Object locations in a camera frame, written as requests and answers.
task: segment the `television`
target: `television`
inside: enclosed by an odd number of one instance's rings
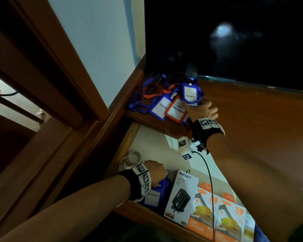
[[[145,0],[146,69],[303,92],[303,0]]]

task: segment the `forearm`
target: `forearm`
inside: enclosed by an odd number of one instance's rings
[[[212,135],[206,145],[232,189],[269,239],[287,241],[303,224],[303,191],[222,134]]]
[[[117,175],[58,201],[13,229],[0,242],[80,241],[130,195],[130,183]]]

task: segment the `orange product box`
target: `orange product box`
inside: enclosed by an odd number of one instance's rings
[[[215,225],[215,241],[241,241],[245,229],[246,209],[231,201],[221,199],[218,210],[218,218]]]
[[[211,191],[198,188],[193,198],[194,213],[190,215],[187,228],[209,240],[213,240],[213,217],[215,223],[218,214],[218,203],[221,198],[213,195],[214,212],[212,211]]]

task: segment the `floor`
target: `floor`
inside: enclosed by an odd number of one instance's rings
[[[11,88],[9,85],[4,83],[2,80],[0,80],[0,90],[1,94],[7,94],[7,93],[13,93],[15,90]],[[37,114],[39,113],[39,107],[29,101],[27,98],[22,96],[20,93],[5,97],[5,99],[11,101],[12,103],[18,105],[19,107],[23,108],[24,110],[32,113],[33,115],[36,115],[37,117],[42,118],[45,122],[50,118],[50,115],[47,113],[44,114]],[[32,129],[34,131],[38,131],[40,129],[40,124],[29,119],[28,117],[25,117],[24,115],[6,107],[5,105],[0,104],[0,115],[19,123],[20,125],[23,125],[25,127],[28,127],[29,129]]]

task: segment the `drawer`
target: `drawer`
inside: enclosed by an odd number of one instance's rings
[[[104,178],[109,178],[117,174],[121,159],[125,157],[126,153],[130,150],[141,127],[143,126],[141,126],[139,123],[132,123],[127,134],[123,138],[119,149],[114,155],[114,158],[111,161]],[[186,228],[181,227],[178,224],[175,224],[174,222],[171,222],[165,217],[158,215],[157,213],[138,203],[134,204],[131,201],[126,201],[114,211],[135,222],[151,223],[160,226],[187,241],[210,241]]]

